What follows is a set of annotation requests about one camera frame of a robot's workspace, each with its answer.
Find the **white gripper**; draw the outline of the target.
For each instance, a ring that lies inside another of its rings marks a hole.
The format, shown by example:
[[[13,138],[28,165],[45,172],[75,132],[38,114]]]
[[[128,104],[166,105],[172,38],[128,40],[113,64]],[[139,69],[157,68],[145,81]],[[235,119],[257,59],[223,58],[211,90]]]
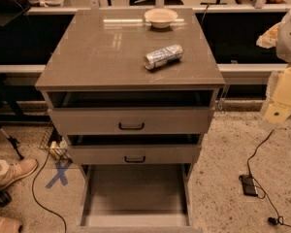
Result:
[[[260,115],[259,126],[265,130],[276,129],[291,117],[291,64],[271,73]]]

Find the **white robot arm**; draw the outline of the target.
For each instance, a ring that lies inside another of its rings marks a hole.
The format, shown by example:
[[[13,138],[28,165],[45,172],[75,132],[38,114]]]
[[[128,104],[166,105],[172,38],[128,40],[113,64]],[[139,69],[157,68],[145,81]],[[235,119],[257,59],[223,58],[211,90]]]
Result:
[[[262,119],[269,126],[280,126],[291,117],[291,9],[281,22],[272,26],[256,41],[258,47],[275,47],[276,56],[287,66],[272,72],[267,87],[267,101],[261,109]]]

